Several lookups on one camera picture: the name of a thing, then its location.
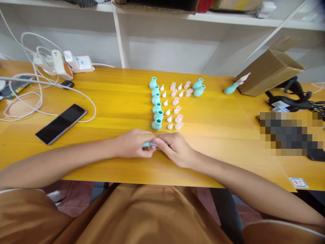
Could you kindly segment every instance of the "sleeve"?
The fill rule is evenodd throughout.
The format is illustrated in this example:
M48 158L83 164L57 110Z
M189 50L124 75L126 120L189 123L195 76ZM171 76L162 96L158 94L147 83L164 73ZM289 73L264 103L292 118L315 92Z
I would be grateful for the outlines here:
M0 243L52 243L72 220L41 190L0 194Z

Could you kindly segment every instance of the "small teal part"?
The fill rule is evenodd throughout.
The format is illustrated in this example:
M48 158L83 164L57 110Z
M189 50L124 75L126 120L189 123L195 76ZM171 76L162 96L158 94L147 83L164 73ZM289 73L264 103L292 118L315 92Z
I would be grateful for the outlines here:
M161 110L161 103L157 102L154 107L152 108L152 112L155 114L157 113L159 110Z
M201 85L199 88L197 88L197 89L194 91L193 95L194 95L195 97L199 97L199 96L201 96L201 95L203 94L204 89L205 89L205 85Z
M229 95L229 94L233 93L233 92L237 89L238 86L239 86L239 84L234 83L234 84L232 84L231 86L228 86L228 87L223 91L223 93Z
M153 88L152 92L151 92L151 96L154 96L156 93L159 93L159 86L155 86L155 88Z
M161 119L156 119L152 122L151 124L151 127L154 129L154 130L160 130L161 127L162 127L162 124L161 124L162 120Z
M154 97L151 99L151 102L153 105L155 105L156 103L160 102L160 93L156 93L154 95Z
M156 85L157 85L157 79L156 79L156 77L152 77L152 78L151 78L151 81L150 81L150 83L149 83L149 87L150 87L150 89L155 88Z
M159 110L157 113L155 113L155 115L153 116L153 119L164 119L164 112L162 110Z
M149 147L149 141L145 142L144 144L142 144L141 147Z
M203 79L200 78L197 82L195 82L192 86L193 90L196 90L197 88L199 88L202 85Z

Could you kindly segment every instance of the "person's right hand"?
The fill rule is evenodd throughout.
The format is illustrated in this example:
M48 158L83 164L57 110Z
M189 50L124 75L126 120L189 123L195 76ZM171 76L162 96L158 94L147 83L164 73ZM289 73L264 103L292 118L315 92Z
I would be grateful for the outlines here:
M197 151L190 147L180 133L158 135L154 142L177 166L192 168L196 164Z

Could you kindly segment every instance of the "teal nasal aspirator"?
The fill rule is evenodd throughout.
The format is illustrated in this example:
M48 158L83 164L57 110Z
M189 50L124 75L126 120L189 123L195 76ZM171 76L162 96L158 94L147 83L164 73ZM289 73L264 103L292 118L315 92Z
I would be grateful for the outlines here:
M236 88L239 87L239 85L244 83L244 81L248 78L248 76L250 74L251 73L248 73L247 75L243 76L238 81L236 81L234 84L232 84L231 86L228 86L223 92L227 95L233 93L236 90Z

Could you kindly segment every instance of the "box on shelf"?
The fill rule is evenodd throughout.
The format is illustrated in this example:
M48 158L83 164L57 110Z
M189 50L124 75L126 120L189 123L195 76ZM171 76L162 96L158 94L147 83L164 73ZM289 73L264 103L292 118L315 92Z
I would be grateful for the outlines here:
M291 79L305 70L285 52L300 41L297 37L284 36L259 56L237 77L251 73L238 88L242 94L256 97Z
M195 14L199 0L115 0L113 4L122 9L156 10L171 13Z
M214 0L210 9L232 11L255 11L263 0Z

